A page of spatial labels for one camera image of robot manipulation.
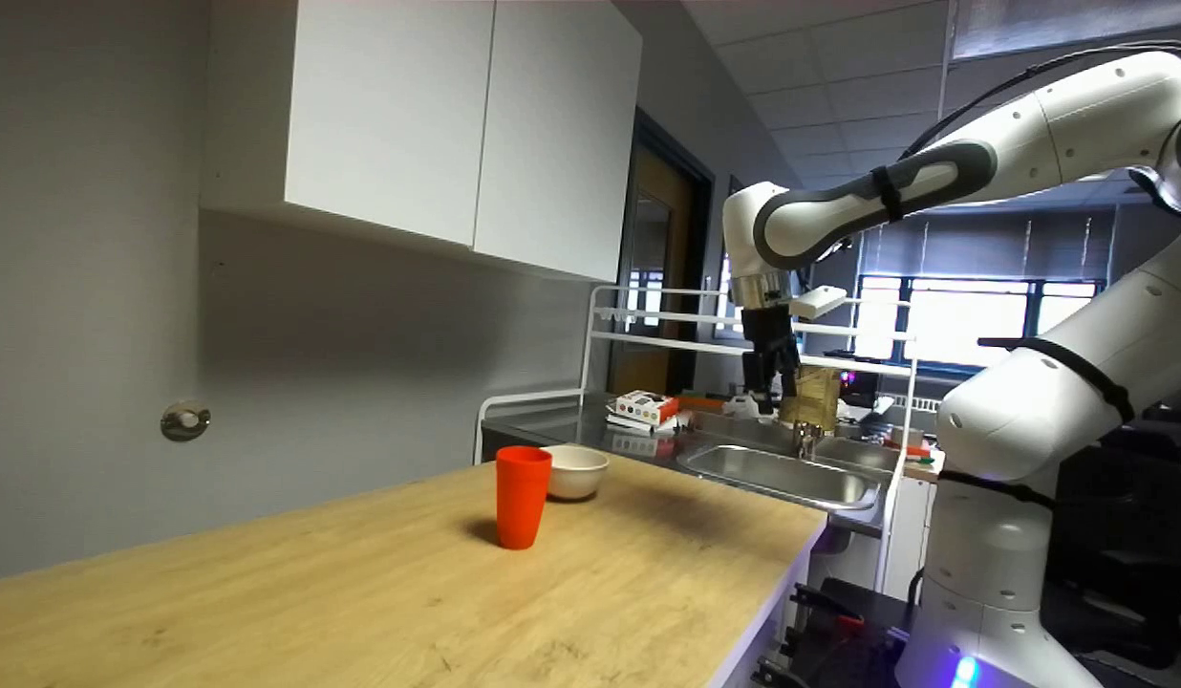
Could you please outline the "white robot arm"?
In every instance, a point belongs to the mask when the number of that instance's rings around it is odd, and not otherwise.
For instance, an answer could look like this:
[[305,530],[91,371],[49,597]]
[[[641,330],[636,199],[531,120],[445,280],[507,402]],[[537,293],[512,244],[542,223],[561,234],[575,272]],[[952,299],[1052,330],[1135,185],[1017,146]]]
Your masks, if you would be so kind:
[[[830,190],[749,185],[723,204],[745,387],[759,394],[791,332],[777,280],[846,237],[917,211],[1017,199],[1129,167],[1181,216],[1181,56],[1129,52]],[[1052,511],[1017,488],[1181,388],[1181,234],[1089,306],[943,394],[923,601],[900,688],[1101,688],[1040,623]]]

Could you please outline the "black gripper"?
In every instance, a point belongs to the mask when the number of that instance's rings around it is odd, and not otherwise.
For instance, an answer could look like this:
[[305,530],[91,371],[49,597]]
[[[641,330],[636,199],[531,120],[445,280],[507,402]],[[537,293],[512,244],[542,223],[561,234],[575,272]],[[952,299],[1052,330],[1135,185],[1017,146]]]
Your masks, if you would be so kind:
[[799,397],[791,371],[799,366],[791,315],[784,306],[759,306],[742,315],[749,339],[745,374],[757,380],[742,388],[757,415],[784,415]]

